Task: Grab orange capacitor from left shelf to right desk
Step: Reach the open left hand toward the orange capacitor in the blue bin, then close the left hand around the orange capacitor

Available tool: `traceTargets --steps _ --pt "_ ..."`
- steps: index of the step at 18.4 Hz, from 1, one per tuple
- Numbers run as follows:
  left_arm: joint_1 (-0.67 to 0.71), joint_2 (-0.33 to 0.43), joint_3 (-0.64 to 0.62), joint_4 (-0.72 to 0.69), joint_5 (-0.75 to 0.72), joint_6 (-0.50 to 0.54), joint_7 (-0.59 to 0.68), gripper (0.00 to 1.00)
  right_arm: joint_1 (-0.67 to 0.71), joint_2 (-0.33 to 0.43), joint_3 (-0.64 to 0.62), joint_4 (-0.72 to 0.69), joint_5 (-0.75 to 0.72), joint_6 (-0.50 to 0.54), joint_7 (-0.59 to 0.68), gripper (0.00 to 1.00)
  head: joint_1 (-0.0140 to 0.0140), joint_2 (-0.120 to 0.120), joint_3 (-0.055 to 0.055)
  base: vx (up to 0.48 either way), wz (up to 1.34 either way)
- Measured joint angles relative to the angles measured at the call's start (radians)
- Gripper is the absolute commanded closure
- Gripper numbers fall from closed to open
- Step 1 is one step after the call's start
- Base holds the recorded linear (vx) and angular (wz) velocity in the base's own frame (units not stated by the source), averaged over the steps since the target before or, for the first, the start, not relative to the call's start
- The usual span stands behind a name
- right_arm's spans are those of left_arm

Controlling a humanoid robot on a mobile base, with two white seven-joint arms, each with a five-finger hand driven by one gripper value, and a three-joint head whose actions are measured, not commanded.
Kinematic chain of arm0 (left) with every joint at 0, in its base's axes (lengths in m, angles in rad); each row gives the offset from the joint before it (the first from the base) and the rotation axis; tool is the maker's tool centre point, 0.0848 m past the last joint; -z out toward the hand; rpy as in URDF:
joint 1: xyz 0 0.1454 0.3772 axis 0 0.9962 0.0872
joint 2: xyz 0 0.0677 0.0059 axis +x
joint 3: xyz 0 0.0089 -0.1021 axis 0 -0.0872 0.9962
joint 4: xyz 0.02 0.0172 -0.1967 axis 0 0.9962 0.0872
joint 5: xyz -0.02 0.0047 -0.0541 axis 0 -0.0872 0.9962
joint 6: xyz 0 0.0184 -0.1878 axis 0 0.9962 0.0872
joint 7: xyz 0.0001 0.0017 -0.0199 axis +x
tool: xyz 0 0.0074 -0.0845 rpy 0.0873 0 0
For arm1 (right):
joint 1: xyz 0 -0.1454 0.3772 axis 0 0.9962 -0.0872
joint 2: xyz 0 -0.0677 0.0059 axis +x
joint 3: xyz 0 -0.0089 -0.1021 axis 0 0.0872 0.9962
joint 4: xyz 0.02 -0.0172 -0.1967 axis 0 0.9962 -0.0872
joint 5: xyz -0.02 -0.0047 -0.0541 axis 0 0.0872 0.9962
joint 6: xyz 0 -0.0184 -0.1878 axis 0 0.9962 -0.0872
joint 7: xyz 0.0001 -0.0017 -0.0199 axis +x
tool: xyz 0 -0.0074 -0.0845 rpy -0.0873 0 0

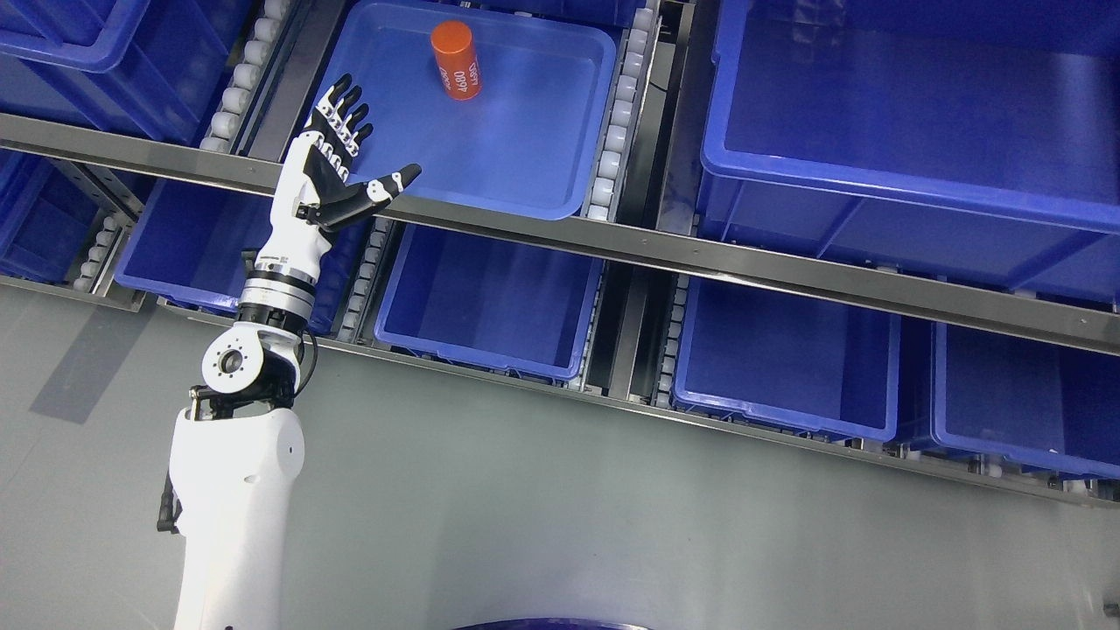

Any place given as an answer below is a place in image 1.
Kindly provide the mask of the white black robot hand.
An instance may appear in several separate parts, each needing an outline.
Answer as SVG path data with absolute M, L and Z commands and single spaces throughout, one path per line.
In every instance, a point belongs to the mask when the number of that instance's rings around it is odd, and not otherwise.
M 360 84 L 343 74 L 319 98 L 288 143 L 269 209 L 269 237 L 248 268 L 248 282 L 291 284 L 312 291 L 321 259 L 345 228 L 388 210 L 423 172 L 405 164 L 365 182 L 349 180 L 372 135 Z

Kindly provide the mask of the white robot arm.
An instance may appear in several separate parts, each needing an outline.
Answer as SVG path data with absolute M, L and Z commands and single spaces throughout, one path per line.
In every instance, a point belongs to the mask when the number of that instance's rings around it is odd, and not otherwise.
M 172 426 L 169 480 L 185 558 L 176 629 L 277 629 L 284 530 L 304 470 L 293 410 L 320 263 L 263 248 L 234 323 L 200 355 L 203 383 Z

